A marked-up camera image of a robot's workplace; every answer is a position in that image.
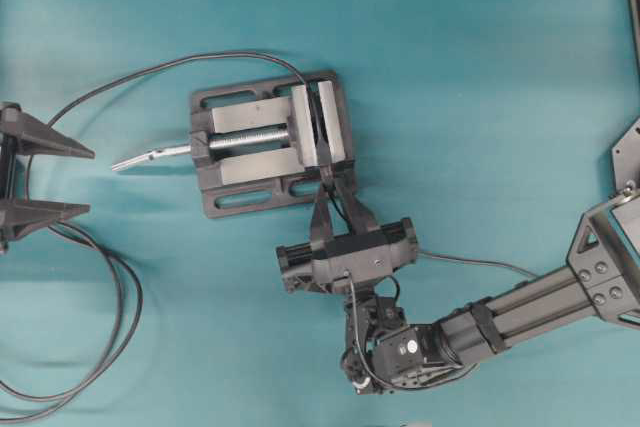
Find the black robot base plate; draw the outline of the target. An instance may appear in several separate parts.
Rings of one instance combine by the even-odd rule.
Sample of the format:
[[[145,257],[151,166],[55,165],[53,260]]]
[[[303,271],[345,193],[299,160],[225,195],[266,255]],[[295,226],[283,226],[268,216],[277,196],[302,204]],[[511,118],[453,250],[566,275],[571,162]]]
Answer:
[[[639,119],[611,147],[613,195],[639,187]]]

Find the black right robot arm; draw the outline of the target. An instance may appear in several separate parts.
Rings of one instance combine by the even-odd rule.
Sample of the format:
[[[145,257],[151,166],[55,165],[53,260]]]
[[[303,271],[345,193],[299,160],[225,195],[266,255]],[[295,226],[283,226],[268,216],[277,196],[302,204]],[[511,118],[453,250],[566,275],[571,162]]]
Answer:
[[[376,286],[421,255],[409,219],[379,225],[341,182],[316,196],[307,243],[279,247],[285,288],[341,295],[340,365],[356,392],[423,391],[466,376],[515,345],[587,317],[639,324],[639,190],[628,182],[585,212],[566,263],[433,323],[410,323]]]

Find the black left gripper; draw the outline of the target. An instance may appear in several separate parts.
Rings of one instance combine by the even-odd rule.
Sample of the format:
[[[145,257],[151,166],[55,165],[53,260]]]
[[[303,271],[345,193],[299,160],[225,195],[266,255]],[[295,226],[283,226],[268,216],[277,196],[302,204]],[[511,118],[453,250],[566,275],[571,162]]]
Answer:
[[[25,113],[19,104],[1,105],[1,251],[41,228],[88,213],[88,204],[14,197],[16,153],[94,159],[95,153],[53,127]]]

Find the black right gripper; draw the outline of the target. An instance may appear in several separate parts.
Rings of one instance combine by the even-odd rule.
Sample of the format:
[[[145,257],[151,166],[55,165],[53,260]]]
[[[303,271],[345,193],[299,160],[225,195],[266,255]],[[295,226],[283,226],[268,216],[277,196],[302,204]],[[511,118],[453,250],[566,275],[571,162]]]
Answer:
[[[368,289],[417,259],[414,225],[405,217],[380,226],[356,196],[347,176],[336,172],[332,203],[347,233],[334,237],[328,190],[320,184],[310,224],[310,244],[279,246],[276,256],[285,290],[343,294],[353,283]]]

